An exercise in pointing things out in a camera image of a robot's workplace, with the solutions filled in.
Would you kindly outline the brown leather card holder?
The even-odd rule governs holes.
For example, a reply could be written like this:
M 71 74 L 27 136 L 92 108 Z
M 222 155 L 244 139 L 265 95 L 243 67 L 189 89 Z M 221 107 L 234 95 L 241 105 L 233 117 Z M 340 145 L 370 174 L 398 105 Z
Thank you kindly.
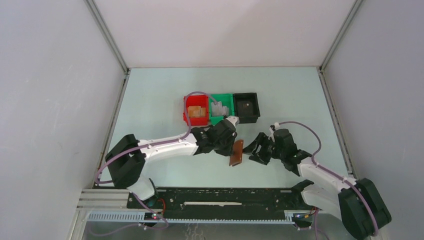
M 243 161 L 243 146 L 244 140 L 236 140 L 232 146 L 232 154 L 229 157 L 229 166 L 235 167 Z

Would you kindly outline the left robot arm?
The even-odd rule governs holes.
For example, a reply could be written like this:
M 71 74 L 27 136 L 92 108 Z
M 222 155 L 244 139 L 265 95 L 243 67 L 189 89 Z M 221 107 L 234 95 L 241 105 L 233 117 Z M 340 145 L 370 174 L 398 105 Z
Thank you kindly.
M 133 134 L 124 136 L 106 156 L 111 182 L 117 189 L 127 189 L 145 208 L 158 202 L 154 182 L 142 175 L 145 165 L 179 156 L 195 156 L 212 151 L 230 156 L 237 137 L 237 116 L 227 116 L 215 125 L 193 127 L 178 136 L 138 140 Z

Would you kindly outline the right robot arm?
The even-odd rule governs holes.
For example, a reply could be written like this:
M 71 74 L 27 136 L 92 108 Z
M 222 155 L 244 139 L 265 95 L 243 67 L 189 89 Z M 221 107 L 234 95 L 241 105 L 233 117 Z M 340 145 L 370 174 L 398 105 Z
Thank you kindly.
M 260 132 L 243 149 L 249 159 L 267 165 L 280 160 L 289 172 L 304 180 L 294 186 L 291 204 L 297 209 L 310 205 L 339 219 L 347 232 L 357 240 L 378 235 L 392 221 L 384 200 L 368 178 L 355 179 L 339 175 L 309 153 L 297 147 L 292 134 L 278 123 L 270 127 L 270 135 Z

